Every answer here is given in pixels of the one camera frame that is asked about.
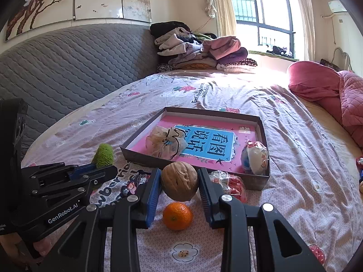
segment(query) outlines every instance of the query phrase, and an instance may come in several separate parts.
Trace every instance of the pink sweater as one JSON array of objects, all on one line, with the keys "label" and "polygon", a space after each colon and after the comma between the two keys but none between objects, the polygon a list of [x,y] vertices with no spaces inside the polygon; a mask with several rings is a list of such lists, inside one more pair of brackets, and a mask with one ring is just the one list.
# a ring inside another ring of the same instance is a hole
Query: pink sweater
[{"label": "pink sweater", "polygon": [[235,36],[220,37],[214,40],[205,40],[203,42],[204,52],[209,52],[218,60],[231,54],[241,48],[241,42]]}]

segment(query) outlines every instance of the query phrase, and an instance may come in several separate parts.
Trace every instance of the red packaging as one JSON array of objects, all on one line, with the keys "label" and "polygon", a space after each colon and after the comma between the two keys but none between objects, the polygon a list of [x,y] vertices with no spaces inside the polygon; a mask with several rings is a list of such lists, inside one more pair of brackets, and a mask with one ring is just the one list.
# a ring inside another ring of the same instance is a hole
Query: red packaging
[{"label": "red packaging", "polygon": [[213,183],[220,184],[225,194],[232,195],[243,203],[247,202],[246,188],[240,177],[228,174],[227,172],[214,171],[210,174],[209,178]]}]

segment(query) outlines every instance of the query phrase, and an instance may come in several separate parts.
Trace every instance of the pink floral bed sheet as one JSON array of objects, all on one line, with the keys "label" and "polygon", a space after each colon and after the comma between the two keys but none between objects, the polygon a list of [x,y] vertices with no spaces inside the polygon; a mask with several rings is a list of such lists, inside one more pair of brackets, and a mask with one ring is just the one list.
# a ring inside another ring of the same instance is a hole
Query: pink floral bed sheet
[{"label": "pink floral bed sheet", "polygon": [[[363,238],[357,187],[319,124],[289,90],[279,85],[260,85],[245,75],[152,75],[123,87],[114,99],[58,131],[30,151],[23,166],[61,161],[83,165],[91,161],[100,143],[109,143],[119,175],[102,185],[90,201],[99,207],[116,203],[136,175],[151,171],[128,163],[119,145],[165,106],[259,116],[269,146],[271,177],[263,191],[248,191],[248,204],[272,203],[307,245],[316,245],[319,254],[324,253],[326,271],[342,271]],[[209,228],[198,196],[187,203],[194,213],[193,223],[180,232],[168,230],[162,223],[162,211],[170,202],[162,193],[152,226],[137,230],[141,271],[219,271],[223,232]],[[256,270],[250,233],[252,269]],[[111,230],[105,271],[109,271],[110,240]]]}]

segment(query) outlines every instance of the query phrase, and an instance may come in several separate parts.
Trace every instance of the bag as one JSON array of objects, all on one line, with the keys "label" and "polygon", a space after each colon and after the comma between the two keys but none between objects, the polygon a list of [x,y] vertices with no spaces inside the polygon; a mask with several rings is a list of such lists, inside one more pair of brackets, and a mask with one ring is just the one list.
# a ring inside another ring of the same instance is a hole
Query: bag
[{"label": "bag", "polygon": [[266,146],[259,141],[249,141],[241,154],[242,167],[255,175],[264,175],[269,163],[269,153]]},{"label": "bag", "polygon": [[182,129],[156,126],[146,137],[147,154],[164,160],[172,160],[186,148],[184,138],[185,131]]},{"label": "bag", "polygon": [[246,188],[240,177],[227,172],[214,171],[209,178],[213,183],[220,184],[225,194],[229,194],[243,203],[247,202]]}]

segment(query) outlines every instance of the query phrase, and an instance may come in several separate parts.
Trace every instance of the pile of clothes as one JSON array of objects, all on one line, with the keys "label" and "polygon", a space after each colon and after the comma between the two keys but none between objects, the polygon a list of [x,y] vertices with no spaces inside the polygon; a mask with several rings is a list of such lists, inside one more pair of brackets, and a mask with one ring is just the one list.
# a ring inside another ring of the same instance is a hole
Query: pile of clothes
[{"label": "pile of clothes", "polygon": [[152,24],[150,31],[161,56],[157,72],[218,69],[254,73],[257,66],[235,36],[192,33],[187,25],[176,21]]}]

